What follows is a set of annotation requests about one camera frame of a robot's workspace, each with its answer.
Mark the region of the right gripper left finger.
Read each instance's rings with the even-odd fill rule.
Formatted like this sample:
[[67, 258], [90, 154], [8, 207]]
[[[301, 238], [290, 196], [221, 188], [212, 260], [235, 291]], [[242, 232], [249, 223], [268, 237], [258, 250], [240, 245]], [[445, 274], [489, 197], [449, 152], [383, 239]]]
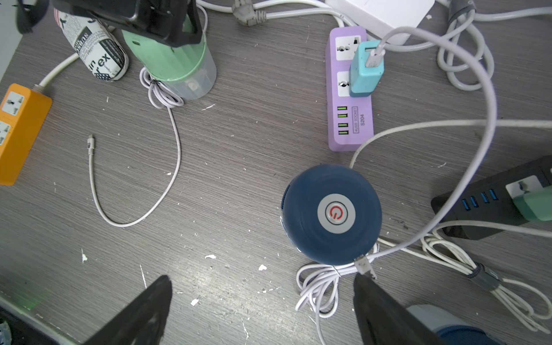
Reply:
[[158, 345], [165, 333], [173, 287], [170, 278], [160, 276], [126, 308], [94, 334], [89, 344]]

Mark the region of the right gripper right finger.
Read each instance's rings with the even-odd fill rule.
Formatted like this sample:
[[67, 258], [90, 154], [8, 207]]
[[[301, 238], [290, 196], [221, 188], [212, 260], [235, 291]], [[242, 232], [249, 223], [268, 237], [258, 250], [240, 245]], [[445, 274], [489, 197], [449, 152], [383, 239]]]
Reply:
[[443, 344], [371, 277], [356, 274], [354, 309], [364, 344]]

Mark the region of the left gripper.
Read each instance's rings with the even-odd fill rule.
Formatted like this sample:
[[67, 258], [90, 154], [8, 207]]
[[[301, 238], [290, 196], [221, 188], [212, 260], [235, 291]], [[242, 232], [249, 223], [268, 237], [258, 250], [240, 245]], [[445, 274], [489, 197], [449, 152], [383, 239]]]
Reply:
[[170, 47], [195, 45], [203, 29], [195, 1], [178, 0], [65, 0], [16, 1], [17, 29], [31, 33], [47, 14], [49, 6], [79, 17], [90, 17]]

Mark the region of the green meat grinder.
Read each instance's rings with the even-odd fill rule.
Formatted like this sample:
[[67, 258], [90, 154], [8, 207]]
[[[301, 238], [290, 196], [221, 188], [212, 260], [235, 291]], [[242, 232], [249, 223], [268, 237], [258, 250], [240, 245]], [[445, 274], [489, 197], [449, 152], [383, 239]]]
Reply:
[[214, 87], [217, 69], [206, 41], [208, 17], [201, 22], [198, 13], [205, 9], [189, 5], [191, 13], [183, 24], [185, 34], [198, 34], [197, 44], [171, 47], [128, 31], [123, 38], [143, 64], [139, 80], [147, 88], [168, 96], [192, 101], [206, 96]]

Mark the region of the blue meat grinder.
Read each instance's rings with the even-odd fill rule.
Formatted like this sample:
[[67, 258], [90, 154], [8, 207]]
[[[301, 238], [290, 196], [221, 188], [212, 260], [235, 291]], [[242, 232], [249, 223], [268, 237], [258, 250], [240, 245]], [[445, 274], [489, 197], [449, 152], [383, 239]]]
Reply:
[[447, 344], [502, 345], [504, 342], [472, 326], [448, 311], [432, 305], [414, 305], [407, 308], [424, 326]]
[[320, 264], [350, 264], [368, 254], [382, 228], [375, 189], [343, 165], [317, 165], [297, 175], [283, 194], [280, 210], [290, 241]]

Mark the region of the black power strip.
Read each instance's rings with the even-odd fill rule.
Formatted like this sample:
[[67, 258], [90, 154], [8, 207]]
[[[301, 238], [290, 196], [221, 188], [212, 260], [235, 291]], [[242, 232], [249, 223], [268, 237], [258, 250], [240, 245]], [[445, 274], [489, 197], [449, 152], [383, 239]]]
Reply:
[[519, 165], [467, 186], [443, 221], [486, 221], [511, 226], [529, 223], [513, 199], [551, 185], [551, 156]]

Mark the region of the green charger plug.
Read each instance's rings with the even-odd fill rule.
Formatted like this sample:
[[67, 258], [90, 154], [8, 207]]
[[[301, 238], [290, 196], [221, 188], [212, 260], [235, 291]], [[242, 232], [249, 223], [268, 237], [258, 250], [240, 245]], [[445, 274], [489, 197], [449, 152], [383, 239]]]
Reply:
[[552, 186], [525, 193], [513, 199], [513, 203], [523, 218], [529, 222], [551, 221]]

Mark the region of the teal charger plug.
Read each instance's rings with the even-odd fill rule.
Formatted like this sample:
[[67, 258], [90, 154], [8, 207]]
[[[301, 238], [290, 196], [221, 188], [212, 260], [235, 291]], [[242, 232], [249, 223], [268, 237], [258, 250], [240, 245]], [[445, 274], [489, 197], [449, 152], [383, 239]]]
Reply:
[[359, 45], [349, 69], [351, 97], [368, 97], [378, 86], [385, 71], [385, 49], [379, 49], [380, 40], [369, 40]]

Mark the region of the purple power strip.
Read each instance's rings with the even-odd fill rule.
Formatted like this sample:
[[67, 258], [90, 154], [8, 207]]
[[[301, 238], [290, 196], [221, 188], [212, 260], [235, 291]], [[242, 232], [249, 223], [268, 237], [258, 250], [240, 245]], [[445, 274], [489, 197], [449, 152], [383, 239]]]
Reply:
[[328, 142], [334, 152], [354, 152], [375, 135], [372, 99], [350, 95], [349, 69], [366, 40], [362, 27], [336, 27], [326, 44]]

